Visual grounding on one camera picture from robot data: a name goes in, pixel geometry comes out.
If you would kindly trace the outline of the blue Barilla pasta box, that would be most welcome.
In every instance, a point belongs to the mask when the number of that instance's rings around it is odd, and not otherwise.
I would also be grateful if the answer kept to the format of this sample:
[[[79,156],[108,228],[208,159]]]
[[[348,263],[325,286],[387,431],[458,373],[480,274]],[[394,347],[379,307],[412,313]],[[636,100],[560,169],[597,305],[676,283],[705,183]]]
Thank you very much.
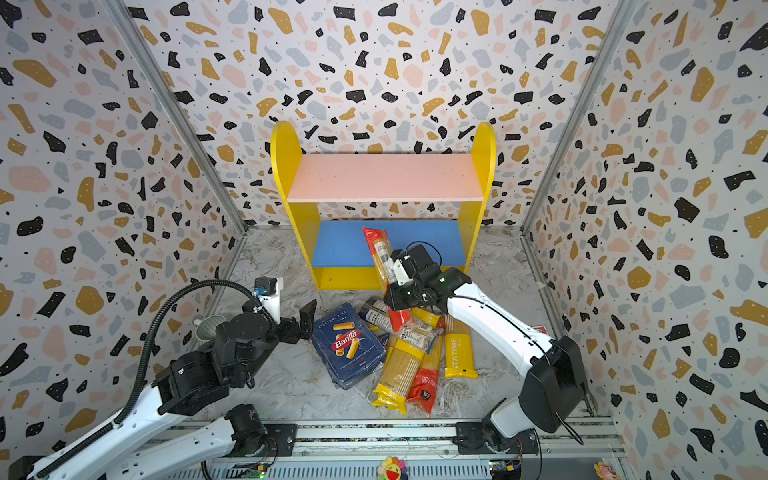
[[[349,303],[317,320],[311,341],[332,382],[343,390],[359,383],[386,359],[384,344]]]

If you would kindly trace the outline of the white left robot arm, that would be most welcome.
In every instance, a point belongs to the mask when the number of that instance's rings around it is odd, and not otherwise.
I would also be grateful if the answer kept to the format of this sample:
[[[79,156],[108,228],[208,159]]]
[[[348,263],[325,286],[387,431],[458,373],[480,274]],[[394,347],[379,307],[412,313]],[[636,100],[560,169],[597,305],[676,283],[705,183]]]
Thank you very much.
[[[199,349],[172,361],[117,414],[86,437],[47,457],[23,456],[8,469],[11,479],[96,479],[117,460],[233,389],[251,388],[279,343],[310,339],[317,308],[310,301],[298,318],[272,313],[256,301],[217,325],[215,336]]]

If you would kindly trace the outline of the red spaghetti bag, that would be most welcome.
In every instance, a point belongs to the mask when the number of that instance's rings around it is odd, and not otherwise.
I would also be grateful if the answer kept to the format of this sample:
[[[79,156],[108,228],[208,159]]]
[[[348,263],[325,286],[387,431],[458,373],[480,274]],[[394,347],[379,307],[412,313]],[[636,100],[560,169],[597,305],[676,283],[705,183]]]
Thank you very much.
[[[388,293],[389,286],[396,281],[394,262],[391,258],[392,248],[385,230],[363,228],[363,234],[377,270],[381,291]],[[399,333],[402,327],[411,319],[409,310],[394,310],[385,304],[394,333]]]
[[[427,414],[432,413],[437,397],[443,339],[442,335],[438,335],[429,353],[422,359],[407,397],[409,403],[415,403]]]

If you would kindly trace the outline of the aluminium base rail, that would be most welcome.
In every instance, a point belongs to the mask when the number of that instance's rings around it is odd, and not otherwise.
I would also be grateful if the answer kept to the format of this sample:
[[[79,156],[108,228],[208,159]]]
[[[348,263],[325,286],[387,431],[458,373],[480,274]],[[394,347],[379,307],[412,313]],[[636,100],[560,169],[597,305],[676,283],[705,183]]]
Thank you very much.
[[[397,457],[409,479],[599,479],[600,461],[633,478],[610,418],[579,409],[567,422],[583,444],[560,428],[528,430],[490,449],[475,419],[271,422],[279,453],[216,459],[209,471],[214,479],[376,479],[381,462]]]

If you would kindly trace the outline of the yellow shelf unit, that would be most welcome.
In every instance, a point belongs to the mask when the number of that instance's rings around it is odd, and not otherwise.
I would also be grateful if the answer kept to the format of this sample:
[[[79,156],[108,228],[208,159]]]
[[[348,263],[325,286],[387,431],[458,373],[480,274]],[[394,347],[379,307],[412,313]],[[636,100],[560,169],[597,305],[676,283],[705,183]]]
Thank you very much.
[[[311,278],[320,290],[376,290],[380,286],[363,231],[384,229],[396,249],[433,245],[442,268],[468,272],[494,181],[493,127],[481,123],[462,154],[307,154],[293,126],[278,123],[271,136],[278,192]],[[395,220],[324,220],[331,204],[456,203],[438,219],[405,214]]]

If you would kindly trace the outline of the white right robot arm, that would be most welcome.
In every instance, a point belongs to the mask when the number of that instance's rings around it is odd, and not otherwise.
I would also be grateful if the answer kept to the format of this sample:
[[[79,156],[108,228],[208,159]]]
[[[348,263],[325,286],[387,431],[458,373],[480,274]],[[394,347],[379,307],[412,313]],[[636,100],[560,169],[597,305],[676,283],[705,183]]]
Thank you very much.
[[[493,301],[456,268],[430,265],[421,270],[394,268],[385,302],[393,310],[435,306],[484,337],[523,379],[519,394],[497,404],[483,420],[488,445],[539,429],[563,428],[579,444],[583,438],[568,416],[585,399],[587,380],[578,344],[567,336],[542,333]]]

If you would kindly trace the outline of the smiling flower toy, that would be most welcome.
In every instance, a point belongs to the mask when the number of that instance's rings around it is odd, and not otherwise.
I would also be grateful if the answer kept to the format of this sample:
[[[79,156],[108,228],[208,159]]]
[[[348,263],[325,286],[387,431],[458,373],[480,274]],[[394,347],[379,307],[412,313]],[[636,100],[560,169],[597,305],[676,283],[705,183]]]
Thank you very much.
[[[408,467],[404,460],[387,457],[377,467],[378,480],[408,480]]]

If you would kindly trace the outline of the yellow Pastatime spaghetti bag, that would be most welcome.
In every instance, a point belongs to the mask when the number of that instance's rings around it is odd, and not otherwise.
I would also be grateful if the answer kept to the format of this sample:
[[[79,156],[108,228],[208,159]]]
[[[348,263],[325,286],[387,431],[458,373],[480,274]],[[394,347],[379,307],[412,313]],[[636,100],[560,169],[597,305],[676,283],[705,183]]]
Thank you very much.
[[[451,315],[445,316],[445,377],[477,379],[471,329]]]

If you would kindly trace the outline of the colourful toy at corner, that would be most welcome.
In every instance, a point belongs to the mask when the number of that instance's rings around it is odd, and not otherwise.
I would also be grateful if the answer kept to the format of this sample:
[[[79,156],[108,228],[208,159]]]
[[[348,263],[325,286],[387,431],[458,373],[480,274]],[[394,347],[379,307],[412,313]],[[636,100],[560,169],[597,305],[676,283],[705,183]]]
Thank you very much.
[[[600,480],[621,480],[617,471],[605,462],[598,462],[594,465],[595,472]]]

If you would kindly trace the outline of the red bottom spaghetti bag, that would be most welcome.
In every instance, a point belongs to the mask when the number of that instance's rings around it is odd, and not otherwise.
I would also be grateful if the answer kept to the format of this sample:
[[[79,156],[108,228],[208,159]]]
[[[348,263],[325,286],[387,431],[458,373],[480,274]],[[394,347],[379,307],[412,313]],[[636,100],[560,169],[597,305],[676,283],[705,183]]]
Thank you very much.
[[[429,353],[422,359],[407,397],[409,403],[415,403],[427,414],[432,413],[437,397],[443,339],[442,335],[438,335]]]

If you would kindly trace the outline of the dark label spaghetti bag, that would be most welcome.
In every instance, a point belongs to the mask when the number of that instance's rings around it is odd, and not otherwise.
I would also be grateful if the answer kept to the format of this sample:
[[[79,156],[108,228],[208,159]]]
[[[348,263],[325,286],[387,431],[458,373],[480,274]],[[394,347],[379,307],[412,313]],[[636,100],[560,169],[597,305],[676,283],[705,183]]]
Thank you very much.
[[[383,300],[376,297],[369,298],[359,309],[359,316],[368,324],[392,334],[394,332],[389,309]]]

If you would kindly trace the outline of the aluminium corner post left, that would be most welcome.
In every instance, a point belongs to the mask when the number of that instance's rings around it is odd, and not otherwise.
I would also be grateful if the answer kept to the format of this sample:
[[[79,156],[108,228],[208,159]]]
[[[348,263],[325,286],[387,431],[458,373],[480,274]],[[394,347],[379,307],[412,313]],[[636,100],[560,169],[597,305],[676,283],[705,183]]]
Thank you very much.
[[[168,114],[171,123],[176,128],[181,141],[191,151],[191,155],[204,174],[205,179],[221,204],[222,210],[229,216],[232,224],[243,236],[248,232],[248,226],[240,217],[234,201],[227,193],[215,167],[210,162],[201,141],[190,125],[187,117],[179,106],[178,101],[165,81],[162,71],[149,47],[143,39],[139,28],[135,25],[124,1],[105,1],[105,10],[123,37],[128,49],[143,70],[147,82],[153,88],[160,104]]]

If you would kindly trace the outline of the yellow spaghetti bag front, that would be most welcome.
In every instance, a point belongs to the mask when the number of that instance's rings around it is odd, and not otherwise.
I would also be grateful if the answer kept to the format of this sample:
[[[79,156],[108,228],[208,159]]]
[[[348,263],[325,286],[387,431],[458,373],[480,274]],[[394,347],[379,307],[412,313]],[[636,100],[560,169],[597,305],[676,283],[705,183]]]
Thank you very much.
[[[397,339],[374,389],[372,406],[405,415],[408,394],[425,356],[423,350]]]

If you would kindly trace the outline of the aluminium corner post right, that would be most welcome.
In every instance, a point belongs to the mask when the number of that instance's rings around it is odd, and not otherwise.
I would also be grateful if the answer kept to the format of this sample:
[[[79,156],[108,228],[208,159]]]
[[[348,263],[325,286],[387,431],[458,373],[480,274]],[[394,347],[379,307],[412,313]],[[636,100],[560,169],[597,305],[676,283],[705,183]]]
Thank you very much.
[[[596,53],[593,65],[586,76],[580,94],[567,118],[561,138],[554,150],[553,158],[542,176],[539,188],[535,193],[529,211],[524,219],[521,227],[523,236],[526,236],[533,230],[537,215],[544,209],[547,192],[555,183],[556,174],[563,165],[566,156],[572,147],[581,122],[587,115],[592,100],[600,86],[601,79],[614,55],[620,37],[625,31],[637,4],[638,2],[636,0],[621,0],[617,4],[615,13],[605,32],[605,38],[601,42],[601,46]]]

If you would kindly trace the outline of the aluminium corner post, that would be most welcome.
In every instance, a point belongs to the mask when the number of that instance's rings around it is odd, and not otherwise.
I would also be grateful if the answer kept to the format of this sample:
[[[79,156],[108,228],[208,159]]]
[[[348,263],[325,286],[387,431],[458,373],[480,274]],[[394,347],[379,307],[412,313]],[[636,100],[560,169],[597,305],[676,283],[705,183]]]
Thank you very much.
[[[139,28],[135,25],[124,1],[105,1],[105,10],[123,37],[128,49],[143,70],[147,82],[153,88],[160,104],[168,114],[171,123],[176,128],[181,141],[191,151],[191,155],[204,174],[205,179],[221,204],[222,210],[229,216],[232,224],[243,236],[248,232],[248,226],[240,217],[234,201],[227,193],[215,167],[210,162],[201,141],[190,125],[187,117],[179,106],[178,101],[165,81],[162,71],[149,47],[143,39]]]
[[[601,46],[596,53],[593,65],[586,76],[580,94],[567,118],[561,138],[554,150],[553,158],[542,176],[539,188],[535,193],[529,211],[524,219],[521,227],[523,236],[526,236],[533,230],[537,215],[544,209],[547,192],[555,183],[556,174],[563,165],[566,156],[572,147],[581,122],[587,115],[592,100],[600,86],[601,79],[614,55],[620,37],[625,31],[637,4],[638,2],[636,0],[621,0],[617,4],[615,13],[605,32],[605,38],[601,42]]]

